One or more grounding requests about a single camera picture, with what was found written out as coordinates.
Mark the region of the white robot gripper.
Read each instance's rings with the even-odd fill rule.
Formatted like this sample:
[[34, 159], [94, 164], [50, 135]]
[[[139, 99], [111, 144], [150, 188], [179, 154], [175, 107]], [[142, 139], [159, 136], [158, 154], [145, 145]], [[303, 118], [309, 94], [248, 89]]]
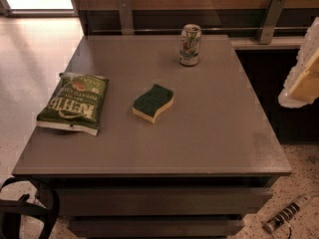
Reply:
[[278, 96], [282, 107], [298, 109], [311, 105], [319, 97], [319, 18], [307, 30], [297, 55]]

